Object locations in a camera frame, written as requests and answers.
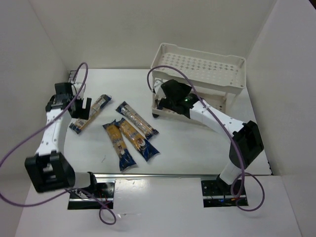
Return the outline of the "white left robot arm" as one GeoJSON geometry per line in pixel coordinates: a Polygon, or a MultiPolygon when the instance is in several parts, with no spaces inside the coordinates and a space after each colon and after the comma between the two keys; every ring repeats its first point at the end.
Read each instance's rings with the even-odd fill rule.
{"type": "Polygon", "coordinates": [[[89,117],[91,98],[84,101],[84,91],[81,82],[55,84],[55,95],[45,107],[47,128],[35,155],[25,160],[26,171],[38,193],[87,188],[93,183],[91,172],[75,172],[64,156],[71,120],[89,117]]]}

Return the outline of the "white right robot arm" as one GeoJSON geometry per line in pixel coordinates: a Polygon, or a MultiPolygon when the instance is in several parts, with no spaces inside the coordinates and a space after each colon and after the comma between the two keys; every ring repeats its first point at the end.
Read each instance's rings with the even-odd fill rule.
{"type": "Polygon", "coordinates": [[[197,121],[228,138],[230,161],[218,180],[226,186],[232,185],[241,171],[247,169],[264,150],[258,125],[251,120],[243,122],[230,117],[191,91],[191,86],[173,79],[154,82],[158,108],[197,121]]]}

